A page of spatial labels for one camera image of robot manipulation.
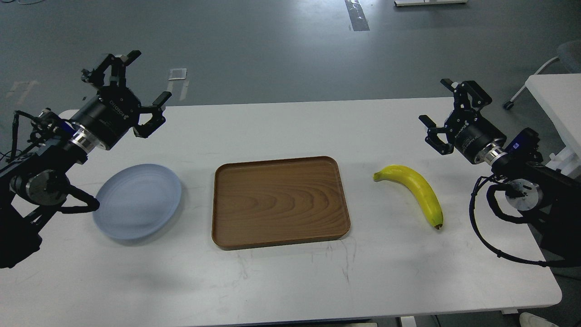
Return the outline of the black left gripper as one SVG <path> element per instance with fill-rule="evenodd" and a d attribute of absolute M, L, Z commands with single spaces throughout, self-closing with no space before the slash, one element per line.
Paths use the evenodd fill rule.
<path fill-rule="evenodd" d="M 96 68 L 82 70 L 81 80 L 96 88 L 98 93 L 72 116 L 71 122 L 96 137 L 98 147 L 102 149 L 112 149 L 132 127 L 137 138 L 147 139 L 166 122 L 162 114 L 164 104 L 172 97 L 170 91 L 161 92 L 152 105 L 141 106 L 139 99 L 127 88 L 126 68 L 141 54 L 140 50 L 121 56 L 107 54 Z M 108 69 L 108 86 L 104 86 Z M 139 124 L 137 121 L 141 114 L 151 114 L 151 118 Z"/>

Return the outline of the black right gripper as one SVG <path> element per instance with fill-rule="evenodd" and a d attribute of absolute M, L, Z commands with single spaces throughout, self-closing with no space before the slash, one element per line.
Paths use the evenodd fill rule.
<path fill-rule="evenodd" d="M 490 143 L 503 146 L 506 135 L 484 118 L 479 112 L 492 103 L 492 98 L 474 80 L 456 82 L 441 79 L 440 83 L 453 94 L 453 112 L 444 123 L 444 127 L 436 123 L 426 114 L 421 114 L 419 120 L 427 128 L 424 141 L 440 155 L 458 150 L 469 163 L 477 165 L 483 161 L 481 151 Z M 448 143 L 438 136 L 446 133 Z"/>

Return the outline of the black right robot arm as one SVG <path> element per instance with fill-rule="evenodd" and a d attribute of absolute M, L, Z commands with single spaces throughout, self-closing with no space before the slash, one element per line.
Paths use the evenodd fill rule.
<path fill-rule="evenodd" d="M 469 203 L 471 226 L 481 242 L 498 258 L 550 268 L 580 265 L 580 184 L 543 165 L 539 134 L 523 129 L 510 143 L 506 135 L 481 114 L 491 97 L 473 80 L 456 83 L 442 79 L 453 94 L 453 110 L 439 127 L 425 114 L 419 120 L 427 127 L 426 143 L 441 155 L 457 150 L 471 164 L 486 162 L 492 174 L 478 178 Z M 488 205 L 503 221 L 530 225 L 541 236 L 540 248 L 558 255 L 558 260 L 532 261 L 510 255 L 492 246 L 482 236 L 475 218 L 475 201 L 487 183 Z"/>

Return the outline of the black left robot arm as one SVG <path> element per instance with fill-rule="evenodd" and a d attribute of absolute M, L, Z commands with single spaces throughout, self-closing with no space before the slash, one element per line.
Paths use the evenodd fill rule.
<path fill-rule="evenodd" d="M 42 228 L 56 213 L 92 213 L 100 203 L 73 186 L 66 173 L 84 164 L 95 148 L 110 150 L 129 130 L 148 138 L 166 121 L 163 106 L 172 96 L 162 92 L 143 106 L 127 87 L 127 67 L 141 56 L 108 54 L 81 79 L 96 95 L 71 118 L 49 108 L 38 116 L 13 115 L 12 149 L 0 175 L 0 266 L 13 268 L 40 249 Z"/>

